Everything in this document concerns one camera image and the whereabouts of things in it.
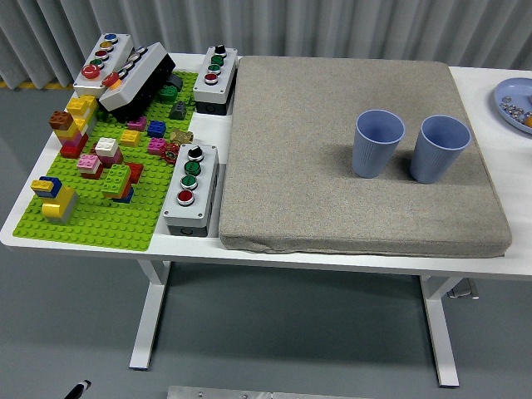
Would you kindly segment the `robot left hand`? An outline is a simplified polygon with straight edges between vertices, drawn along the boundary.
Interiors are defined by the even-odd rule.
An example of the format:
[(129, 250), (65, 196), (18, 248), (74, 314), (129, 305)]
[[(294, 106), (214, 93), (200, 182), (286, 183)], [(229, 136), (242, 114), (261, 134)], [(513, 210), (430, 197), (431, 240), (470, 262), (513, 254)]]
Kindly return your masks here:
[(91, 381), (78, 382), (65, 396), (65, 399), (80, 399), (84, 392), (91, 386)]

